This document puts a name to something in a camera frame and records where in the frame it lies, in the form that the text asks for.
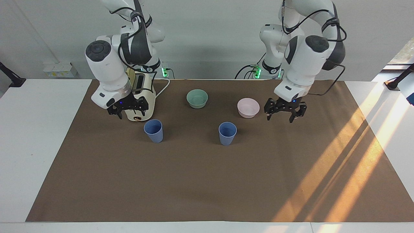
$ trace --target brown table surface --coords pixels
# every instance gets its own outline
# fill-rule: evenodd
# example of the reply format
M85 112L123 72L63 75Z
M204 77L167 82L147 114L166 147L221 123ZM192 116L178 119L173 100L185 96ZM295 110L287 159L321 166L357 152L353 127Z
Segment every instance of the brown table surface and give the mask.
M293 124L289 113L239 116L238 100L263 108L278 83L172 80L156 100L164 141L155 144L144 123L96 106L92 81L27 221L414 221L414 203L344 82L304 97L307 112ZM209 100L192 109L185 96L198 88ZM228 147L218 137L224 121L238 127Z

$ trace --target blue cup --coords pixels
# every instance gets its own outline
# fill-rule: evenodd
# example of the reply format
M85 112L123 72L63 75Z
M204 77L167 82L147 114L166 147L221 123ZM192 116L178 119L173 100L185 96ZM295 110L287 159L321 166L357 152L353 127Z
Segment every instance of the blue cup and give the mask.
M144 125L144 132L149 136L151 141L160 143L163 139L162 123L159 120L149 120Z
M219 126L220 142L224 146L228 146L236 136L237 127L231 122L223 122Z

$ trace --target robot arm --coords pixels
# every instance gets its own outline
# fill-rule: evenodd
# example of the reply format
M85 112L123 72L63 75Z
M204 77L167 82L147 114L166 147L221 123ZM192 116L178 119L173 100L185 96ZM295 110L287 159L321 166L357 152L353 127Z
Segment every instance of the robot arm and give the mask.
M161 62L156 56L152 43L164 40L161 27L152 23L151 16L147 21L142 12L143 5L138 0L101 0L111 14L119 14L130 21L132 26L123 26L120 35L99 36L89 44L85 56L90 69L100 84L92 95L92 101L107 109L109 114L122 118L122 110L139 110L145 116L149 109L147 99L135 98L123 64L142 66L147 72L154 73Z
M299 15L321 25L323 36L304 36ZM345 48L336 7L331 0L284 0L279 17L283 25L267 24L260 32L267 49L262 67L267 71L265 74L274 75L285 59L288 71L274 90L279 99L270 98L265 112L268 120L273 113L291 112L290 122L293 122L305 114L306 103L301 99L308 94L315 76L322 69L331 70L340 64L345 57ZM282 47L286 47L284 53L280 51Z

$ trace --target cup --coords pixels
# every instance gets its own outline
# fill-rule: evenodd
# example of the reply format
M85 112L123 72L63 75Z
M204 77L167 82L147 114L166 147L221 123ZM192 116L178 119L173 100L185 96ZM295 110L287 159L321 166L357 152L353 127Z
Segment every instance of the cup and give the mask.
M231 122L223 122L219 126L220 142L224 146L228 146L237 133L237 127Z
M254 99L244 98L237 103L237 109L240 116L244 118L253 118L260 111L260 105Z
M192 108L200 109L207 103L208 95L207 92L201 89L195 89L187 94L187 102Z
M151 141L155 143L160 143L164 138L162 131L162 123L161 121L156 119L149 120L147 121L147 123L145 123L144 132L149 136Z

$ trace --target white table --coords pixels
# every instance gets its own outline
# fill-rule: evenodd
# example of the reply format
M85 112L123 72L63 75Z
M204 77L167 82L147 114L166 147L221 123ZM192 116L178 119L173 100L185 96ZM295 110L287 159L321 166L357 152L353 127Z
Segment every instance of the white table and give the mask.
M414 223L24 223L91 80L33 80L0 99L0 232L414 232ZM382 83L347 85L414 199L414 107Z

